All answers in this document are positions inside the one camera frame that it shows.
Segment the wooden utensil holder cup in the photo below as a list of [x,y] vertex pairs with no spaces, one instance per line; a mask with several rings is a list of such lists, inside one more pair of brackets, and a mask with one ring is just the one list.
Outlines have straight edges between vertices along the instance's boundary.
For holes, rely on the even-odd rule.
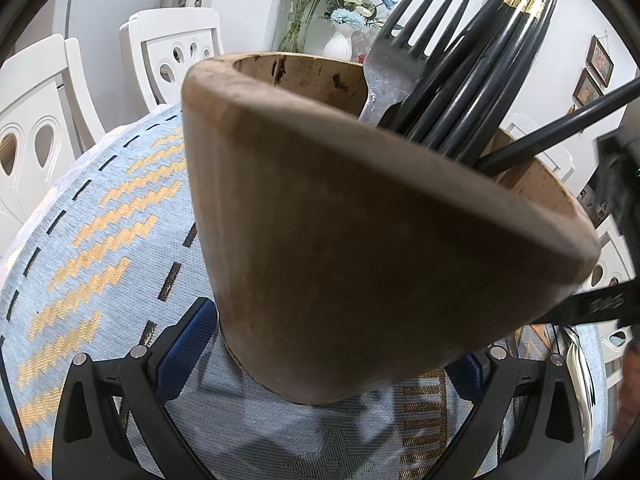
[[224,342],[286,400],[341,401],[444,366],[550,311],[600,243],[551,179],[517,192],[360,122],[360,65],[194,64],[186,170]]

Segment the black chopstick with gold band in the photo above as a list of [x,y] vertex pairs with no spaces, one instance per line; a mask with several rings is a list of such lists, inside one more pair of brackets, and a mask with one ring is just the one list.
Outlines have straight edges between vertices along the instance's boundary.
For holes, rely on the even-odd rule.
[[406,136],[426,114],[437,119],[482,55],[502,20],[504,0],[487,0],[443,54],[428,62],[418,83],[384,128]]

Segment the silver metal fork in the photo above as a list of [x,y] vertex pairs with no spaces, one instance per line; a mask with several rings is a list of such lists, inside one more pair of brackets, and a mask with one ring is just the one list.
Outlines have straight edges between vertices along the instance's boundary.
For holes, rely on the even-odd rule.
[[363,62],[363,76],[368,94],[359,115],[360,122],[377,126],[390,108],[408,98],[419,80],[435,65],[449,46],[470,2],[470,0],[462,0],[433,51],[426,54],[427,45],[435,35],[451,3],[454,2],[454,0],[445,0],[416,42],[411,42],[412,34],[433,1],[423,0],[416,12],[411,14],[408,22],[402,26],[397,35],[394,35],[393,30],[413,3],[413,0],[401,0],[376,36]]

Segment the blue patterned woven table mat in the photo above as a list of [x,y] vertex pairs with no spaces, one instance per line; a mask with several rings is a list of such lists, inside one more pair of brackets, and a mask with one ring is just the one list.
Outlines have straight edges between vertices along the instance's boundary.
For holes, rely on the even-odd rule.
[[[118,359],[152,344],[210,295],[178,107],[85,154],[2,271],[1,418],[50,477],[73,357]],[[167,407],[221,479],[421,478],[471,408],[441,370],[324,408],[295,405],[243,374],[220,339]]]

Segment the white chair at left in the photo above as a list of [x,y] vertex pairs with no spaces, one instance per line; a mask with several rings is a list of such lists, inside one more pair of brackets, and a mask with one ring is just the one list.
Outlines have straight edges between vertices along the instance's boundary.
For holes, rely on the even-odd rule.
[[70,128],[91,148],[105,136],[79,41],[52,35],[1,67],[1,249],[76,160]]

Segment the white dining chair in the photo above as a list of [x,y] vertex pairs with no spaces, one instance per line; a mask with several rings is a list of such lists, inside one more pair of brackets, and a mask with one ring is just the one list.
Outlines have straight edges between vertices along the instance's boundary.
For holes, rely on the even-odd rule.
[[141,116],[178,103],[189,68],[224,53],[212,8],[139,11],[119,27],[119,42],[130,101]]

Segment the white vase with flowers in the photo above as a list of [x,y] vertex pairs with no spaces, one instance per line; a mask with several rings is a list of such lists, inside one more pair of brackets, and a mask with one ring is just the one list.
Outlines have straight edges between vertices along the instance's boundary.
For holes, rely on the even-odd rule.
[[302,53],[312,22],[318,20],[332,27],[347,27],[354,32],[380,28],[387,15],[397,6],[396,0],[281,0],[283,15],[279,18],[273,49]]

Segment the framed wall picture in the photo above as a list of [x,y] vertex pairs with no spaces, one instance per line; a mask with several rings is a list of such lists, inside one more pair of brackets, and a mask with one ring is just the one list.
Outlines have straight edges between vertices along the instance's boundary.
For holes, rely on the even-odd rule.
[[587,54],[587,64],[604,88],[611,82],[614,63],[597,36],[592,36]]

